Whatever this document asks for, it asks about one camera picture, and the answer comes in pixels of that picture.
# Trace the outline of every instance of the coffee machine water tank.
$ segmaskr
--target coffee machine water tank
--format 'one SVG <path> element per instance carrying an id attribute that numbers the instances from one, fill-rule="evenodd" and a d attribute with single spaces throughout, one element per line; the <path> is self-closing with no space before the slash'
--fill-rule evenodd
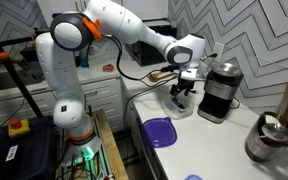
<path id="1" fill-rule="evenodd" d="M 230 63 L 213 62 L 206 76 L 204 97 L 197 113 L 220 124 L 224 121 L 236 91 L 244 77 L 238 66 Z"/>

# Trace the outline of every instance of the purple lid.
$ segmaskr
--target purple lid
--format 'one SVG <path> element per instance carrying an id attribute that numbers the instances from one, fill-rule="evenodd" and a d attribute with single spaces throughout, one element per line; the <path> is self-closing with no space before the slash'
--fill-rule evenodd
<path id="1" fill-rule="evenodd" d="M 169 117 L 155 118 L 143 124 L 145 142 L 152 148 L 167 147 L 176 142 L 177 135 Z"/>

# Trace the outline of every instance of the wooden table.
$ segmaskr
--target wooden table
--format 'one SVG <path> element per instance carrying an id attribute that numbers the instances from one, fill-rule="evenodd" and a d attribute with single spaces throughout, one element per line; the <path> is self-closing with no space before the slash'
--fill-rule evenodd
<path id="1" fill-rule="evenodd" d="M 110 125 L 107 122 L 103 110 L 96 112 L 101 134 L 104 141 L 104 147 L 108 156 L 111 170 L 116 180 L 128 180 L 128 176 L 118 151 L 114 136 L 112 134 Z"/>

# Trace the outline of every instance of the green light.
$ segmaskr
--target green light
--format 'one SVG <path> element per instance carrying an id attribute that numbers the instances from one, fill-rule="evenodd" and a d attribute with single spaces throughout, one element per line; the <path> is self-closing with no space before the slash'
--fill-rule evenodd
<path id="1" fill-rule="evenodd" d="M 82 151 L 86 161 L 93 159 L 95 153 L 92 151 L 90 147 L 86 147 Z"/>

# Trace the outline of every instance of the orange ring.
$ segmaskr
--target orange ring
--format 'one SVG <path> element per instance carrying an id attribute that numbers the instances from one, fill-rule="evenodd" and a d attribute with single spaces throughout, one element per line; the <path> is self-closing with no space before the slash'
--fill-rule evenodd
<path id="1" fill-rule="evenodd" d="M 88 136 L 90 136 L 90 135 L 93 133 L 93 131 L 94 131 L 94 126 L 92 127 L 92 129 L 91 129 L 89 132 L 87 132 L 87 133 L 84 134 L 83 136 L 74 137 L 74 136 L 72 136 L 71 134 L 67 134 L 67 138 L 72 139 L 72 140 L 76 140 L 76 141 L 82 140 L 82 139 L 85 139 L 85 138 L 87 138 Z"/>
<path id="2" fill-rule="evenodd" d="M 87 29 L 89 29 L 93 35 L 95 36 L 96 39 L 102 39 L 102 34 L 99 31 L 99 20 L 96 20 L 96 24 L 88 21 L 86 18 L 83 18 L 83 23 L 85 24 L 85 26 L 87 27 Z"/>
<path id="3" fill-rule="evenodd" d="M 8 53 L 7 52 L 0 52 L 0 60 L 8 58 Z"/>

